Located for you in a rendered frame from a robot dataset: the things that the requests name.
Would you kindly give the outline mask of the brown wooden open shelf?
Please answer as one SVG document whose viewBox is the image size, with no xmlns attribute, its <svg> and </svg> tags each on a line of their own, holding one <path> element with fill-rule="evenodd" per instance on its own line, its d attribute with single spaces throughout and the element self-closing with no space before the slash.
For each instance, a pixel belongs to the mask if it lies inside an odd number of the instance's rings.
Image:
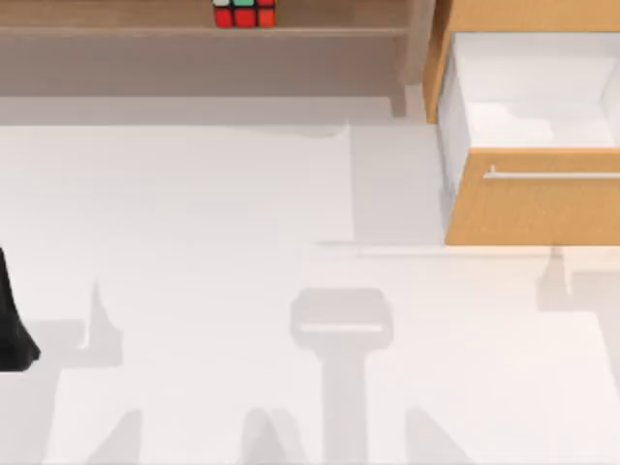
<svg viewBox="0 0 620 465">
<path fill-rule="evenodd" d="M 211 0 L 0 0 L 0 96 L 164 101 L 202 120 L 401 117 L 437 0 L 278 0 L 218 28 Z"/>
</svg>

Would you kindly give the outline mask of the pale wooden drawer front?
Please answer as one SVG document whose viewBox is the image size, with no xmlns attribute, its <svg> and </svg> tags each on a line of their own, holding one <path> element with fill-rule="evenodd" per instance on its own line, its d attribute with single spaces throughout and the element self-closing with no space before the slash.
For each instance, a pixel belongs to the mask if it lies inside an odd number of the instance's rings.
<svg viewBox="0 0 620 465">
<path fill-rule="evenodd" d="M 620 245 L 620 180 L 483 179 L 497 171 L 620 171 L 620 147 L 473 147 L 448 245 Z"/>
</svg>

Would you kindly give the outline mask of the colourful puzzle cube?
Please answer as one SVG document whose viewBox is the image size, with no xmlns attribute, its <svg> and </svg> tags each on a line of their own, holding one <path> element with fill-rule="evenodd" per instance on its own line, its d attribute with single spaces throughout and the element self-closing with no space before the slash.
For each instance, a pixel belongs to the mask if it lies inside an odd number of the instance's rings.
<svg viewBox="0 0 620 465">
<path fill-rule="evenodd" d="M 278 0 L 211 0 L 218 28 L 272 28 Z"/>
</svg>

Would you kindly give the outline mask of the white pulled-out drawer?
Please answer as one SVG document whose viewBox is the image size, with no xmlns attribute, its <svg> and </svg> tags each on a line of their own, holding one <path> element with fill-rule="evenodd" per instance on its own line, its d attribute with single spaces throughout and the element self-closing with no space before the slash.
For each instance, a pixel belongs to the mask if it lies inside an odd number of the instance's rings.
<svg viewBox="0 0 620 465">
<path fill-rule="evenodd" d="M 449 222 L 473 147 L 620 147 L 620 32 L 456 34 L 438 128 Z"/>
</svg>

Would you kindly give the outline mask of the light wooden cupboard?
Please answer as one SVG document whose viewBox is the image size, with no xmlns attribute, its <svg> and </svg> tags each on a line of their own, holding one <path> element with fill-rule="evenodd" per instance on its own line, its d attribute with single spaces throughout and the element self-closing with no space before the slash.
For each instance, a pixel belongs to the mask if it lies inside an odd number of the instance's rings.
<svg viewBox="0 0 620 465">
<path fill-rule="evenodd" d="M 454 32 L 620 32 L 620 0 L 437 0 L 421 84 L 429 124 Z"/>
</svg>

